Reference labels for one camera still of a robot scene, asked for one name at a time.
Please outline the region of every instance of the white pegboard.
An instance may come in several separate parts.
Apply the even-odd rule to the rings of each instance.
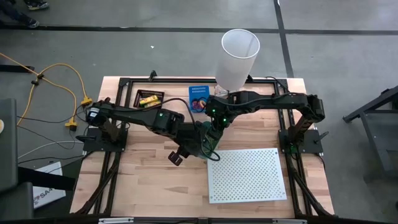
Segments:
[[[208,160],[210,203],[286,200],[278,149],[217,150]]]

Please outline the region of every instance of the white cup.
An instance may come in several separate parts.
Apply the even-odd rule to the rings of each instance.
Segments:
[[[244,29],[233,29],[221,39],[223,51],[218,62],[216,81],[228,91],[244,85],[260,50],[259,39]]]

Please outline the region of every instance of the person's foot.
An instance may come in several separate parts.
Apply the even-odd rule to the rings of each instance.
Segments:
[[[32,19],[32,18],[30,18],[30,19],[27,21],[27,23],[26,23],[26,26],[29,27],[29,28],[36,28],[36,27],[38,27],[39,25],[40,25],[40,23],[39,23],[37,20]]]
[[[34,11],[34,10],[39,10],[39,9],[45,9],[50,6],[50,4],[46,1],[39,0],[39,1],[27,1],[25,2],[26,6],[29,10]]]

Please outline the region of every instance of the black tray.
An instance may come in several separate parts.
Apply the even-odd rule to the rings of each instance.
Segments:
[[[163,103],[163,98],[164,98],[164,92],[161,91],[152,91],[152,90],[137,90],[137,95],[134,99],[134,104],[133,106],[135,108],[143,108],[144,106],[141,106],[139,104],[139,101],[143,98],[147,98],[150,96],[156,95],[158,97],[158,99],[160,100],[160,102]]]

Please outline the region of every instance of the gray concrete floor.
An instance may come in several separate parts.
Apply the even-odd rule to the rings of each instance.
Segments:
[[[50,0],[50,9],[27,12],[46,25],[115,27],[278,28],[272,0]],[[393,0],[280,0],[286,29],[397,30]],[[41,70],[63,62],[74,66],[96,99],[106,75],[213,76],[221,33],[70,32],[0,30],[0,52]],[[279,34],[257,34],[261,51],[253,66],[255,77],[286,77]],[[366,184],[363,175],[378,168],[361,122],[345,124],[344,115],[397,85],[398,37],[381,35],[288,35],[295,77],[304,78],[307,91],[323,99],[326,119],[318,124],[329,131],[323,140],[326,174],[337,215],[398,222],[394,208],[398,183]],[[10,63],[0,58],[0,63]],[[82,96],[76,75],[66,68],[46,74]],[[0,73],[0,97],[17,99],[23,113],[33,75]],[[35,92],[27,117],[61,120],[72,114],[72,98],[46,83]],[[78,134],[85,125],[80,122]],[[56,141],[70,139],[63,124],[23,121],[23,126]],[[48,143],[24,130],[18,132],[19,154]],[[47,147],[26,156],[70,157],[81,154],[81,144],[64,150]],[[49,160],[26,163],[41,167]],[[78,168],[71,171],[76,175]]]

